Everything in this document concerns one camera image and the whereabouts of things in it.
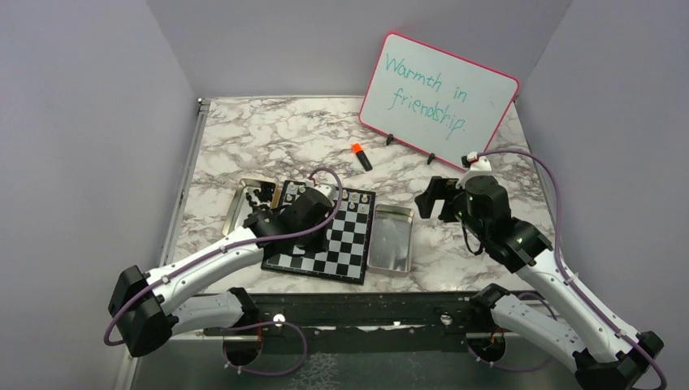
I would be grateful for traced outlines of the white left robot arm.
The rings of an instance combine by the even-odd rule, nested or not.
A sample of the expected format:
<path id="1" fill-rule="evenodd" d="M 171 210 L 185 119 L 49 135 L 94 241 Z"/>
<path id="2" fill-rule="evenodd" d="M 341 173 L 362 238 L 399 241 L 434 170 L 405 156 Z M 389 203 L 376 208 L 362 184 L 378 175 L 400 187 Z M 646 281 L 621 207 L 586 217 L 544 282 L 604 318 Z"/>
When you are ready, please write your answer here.
<path id="1" fill-rule="evenodd" d="M 104 344 L 125 345 L 138 358 L 180 333 L 213 327 L 248 332 L 258 315 L 245 289 L 208 296 L 202 290 L 296 246 L 323 244 L 342 197 L 333 185 L 307 186 L 282 210 L 255 210 L 224 238 L 181 261 L 147 272 L 130 266 L 110 298 Z"/>

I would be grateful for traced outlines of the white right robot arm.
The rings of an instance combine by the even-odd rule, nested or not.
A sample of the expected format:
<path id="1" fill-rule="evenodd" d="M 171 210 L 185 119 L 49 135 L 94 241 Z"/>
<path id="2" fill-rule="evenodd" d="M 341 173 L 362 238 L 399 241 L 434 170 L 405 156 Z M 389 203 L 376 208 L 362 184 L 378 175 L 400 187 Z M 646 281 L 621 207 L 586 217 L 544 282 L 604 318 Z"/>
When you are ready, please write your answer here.
<path id="1" fill-rule="evenodd" d="M 568 267 L 555 259 L 550 241 L 533 224 L 512 215 L 506 189 L 490 175 L 465 181 L 434 176 L 414 202 L 428 219 L 437 201 L 438 216 L 460 223 L 479 248 L 527 282 L 562 317 L 546 316 L 514 293 L 490 284 L 470 302 L 470 323 L 481 331 L 494 325 L 519 334 L 566 366 L 583 389 L 632 389 L 647 372 L 664 343 L 639 332 L 605 307 Z"/>

